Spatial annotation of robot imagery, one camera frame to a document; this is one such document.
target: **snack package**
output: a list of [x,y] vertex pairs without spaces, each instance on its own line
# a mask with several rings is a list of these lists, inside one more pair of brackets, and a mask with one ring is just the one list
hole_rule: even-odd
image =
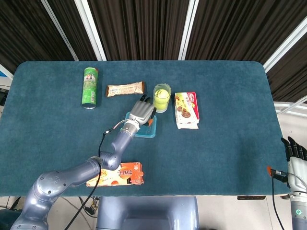
[[177,128],[198,129],[200,117],[195,92],[175,93],[175,116]]
[[140,81],[127,85],[108,85],[106,87],[106,96],[113,97],[115,95],[133,94],[145,92],[145,82]]
[[[139,162],[121,163],[114,170],[101,169],[100,180],[98,186],[115,186],[115,185],[130,185],[143,184],[142,164]],[[86,182],[87,187],[95,187],[98,176]]]

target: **teal tablecloth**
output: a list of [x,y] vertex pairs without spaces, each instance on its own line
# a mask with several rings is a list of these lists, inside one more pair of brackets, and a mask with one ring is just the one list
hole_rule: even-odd
[[[81,107],[83,70],[99,69],[98,103]],[[195,91],[198,130],[179,130],[172,102],[157,114],[155,138],[135,138],[122,161],[143,164],[143,185],[99,187],[96,195],[267,195],[266,166],[286,170],[281,130],[261,64],[245,61],[25,62],[0,120],[0,196],[24,196],[45,171],[97,155],[102,133],[141,95],[105,97],[110,84],[145,81]],[[106,138],[108,150],[116,132]],[[85,196],[80,185],[66,196]],[[276,193],[287,187],[276,183]]]

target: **orange snack bag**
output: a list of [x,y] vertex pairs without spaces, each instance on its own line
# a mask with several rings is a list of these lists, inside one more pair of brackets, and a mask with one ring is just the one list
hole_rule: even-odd
[[[101,169],[98,186],[115,186],[143,184],[142,164],[139,162],[121,163],[114,170]],[[94,187],[97,183],[98,176],[86,182],[87,187]]]

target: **black curtain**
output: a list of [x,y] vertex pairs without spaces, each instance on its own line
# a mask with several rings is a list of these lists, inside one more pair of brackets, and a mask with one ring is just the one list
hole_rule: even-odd
[[73,60],[40,0],[2,0],[0,28],[0,63],[11,73],[24,61]]
[[296,102],[307,95],[307,34],[267,73],[274,101]]
[[89,0],[107,60],[178,59],[189,0]]
[[200,0],[186,59],[264,64],[306,15],[306,0]]
[[48,0],[80,61],[97,61],[74,0]]

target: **pringles can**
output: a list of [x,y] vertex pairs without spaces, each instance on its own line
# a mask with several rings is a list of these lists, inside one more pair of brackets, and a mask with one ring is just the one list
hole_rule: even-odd
[[98,70],[88,67],[84,70],[82,106],[86,109],[96,107]]

